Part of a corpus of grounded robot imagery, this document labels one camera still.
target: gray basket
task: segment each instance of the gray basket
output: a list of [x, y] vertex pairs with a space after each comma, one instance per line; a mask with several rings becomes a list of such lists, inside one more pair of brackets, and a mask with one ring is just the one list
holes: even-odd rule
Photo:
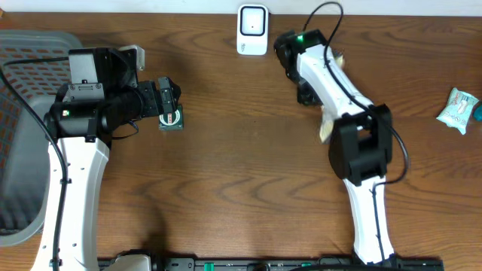
[[[82, 47], [64, 32], [0, 31], [0, 63], [67, 56]], [[10, 65], [5, 76], [43, 118], [56, 90], [70, 82], [69, 62]], [[45, 217], [49, 159], [47, 140], [32, 117], [0, 82], [0, 247], [37, 233]]]

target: wooden table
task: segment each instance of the wooden table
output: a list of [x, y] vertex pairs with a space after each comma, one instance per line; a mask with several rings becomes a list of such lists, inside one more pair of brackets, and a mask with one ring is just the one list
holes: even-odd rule
[[[305, 16], [271, 16], [270, 44]], [[328, 34], [335, 17], [311, 27]], [[140, 79], [182, 88], [185, 129], [156, 119], [115, 142], [99, 204], [98, 255], [150, 248], [198, 257], [349, 254], [346, 188], [318, 137], [319, 108], [297, 104], [272, 50], [236, 52], [235, 15], [5, 14], [2, 29], [67, 31], [87, 47], [139, 44]], [[333, 47], [375, 104], [392, 110], [411, 156], [387, 188], [389, 233], [402, 256], [441, 257], [446, 270], [482, 265], [482, 126], [466, 135], [435, 119], [452, 87], [482, 98], [482, 19], [346, 17]], [[118, 134], [129, 132], [119, 129]], [[389, 177], [402, 169], [394, 145]], [[0, 250], [0, 270], [28, 270], [40, 236]]]

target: snack packet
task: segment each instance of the snack packet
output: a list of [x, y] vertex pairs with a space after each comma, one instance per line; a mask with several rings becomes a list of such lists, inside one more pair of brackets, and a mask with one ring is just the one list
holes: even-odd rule
[[445, 123], [448, 127], [457, 128], [465, 135], [468, 119], [478, 99], [472, 95], [458, 90], [456, 87], [450, 93], [449, 102], [444, 110], [438, 115], [437, 120]]

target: white backdrop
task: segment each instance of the white backdrop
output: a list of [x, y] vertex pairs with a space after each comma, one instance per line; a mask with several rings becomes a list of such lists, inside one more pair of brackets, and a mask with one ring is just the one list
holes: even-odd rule
[[[4, 11], [235, 14], [261, 3], [272, 14], [308, 14], [325, 0], [0, 0]], [[347, 14], [482, 16], [482, 0], [339, 0]], [[320, 14], [334, 13], [335, 9]]]

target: green connector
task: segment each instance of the green connector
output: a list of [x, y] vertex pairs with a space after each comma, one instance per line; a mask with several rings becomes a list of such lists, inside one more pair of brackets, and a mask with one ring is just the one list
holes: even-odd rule
[[214, 264], [213, 263], [205, 263], [204, 264], [204, 271], [214, 271]]

